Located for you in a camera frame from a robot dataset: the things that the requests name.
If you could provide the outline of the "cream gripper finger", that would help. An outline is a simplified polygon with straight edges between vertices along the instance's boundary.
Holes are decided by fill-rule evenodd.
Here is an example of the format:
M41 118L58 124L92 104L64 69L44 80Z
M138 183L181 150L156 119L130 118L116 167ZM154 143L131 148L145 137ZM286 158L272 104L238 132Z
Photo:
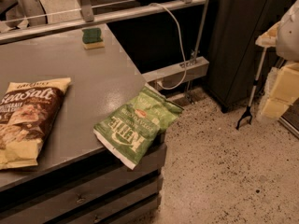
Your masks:
M286 62L280 69L273 67L266 80L256 119L260 122L278 120L298 98L299 63Z
M255 44L263 48L274 47L277 43L277 34L278 34L279 21L271 26L266 32L262 35L259 35L255 41Z

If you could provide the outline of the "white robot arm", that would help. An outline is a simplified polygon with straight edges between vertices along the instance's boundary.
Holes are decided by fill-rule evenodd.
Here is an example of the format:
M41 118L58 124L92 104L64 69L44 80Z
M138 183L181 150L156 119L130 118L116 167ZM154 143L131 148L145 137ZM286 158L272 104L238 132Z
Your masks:
M259 104L257 120L269 122L279 119L299 98L299 0L280 21L259 35L255 44L274 48L286 61L282 68L271 69Z

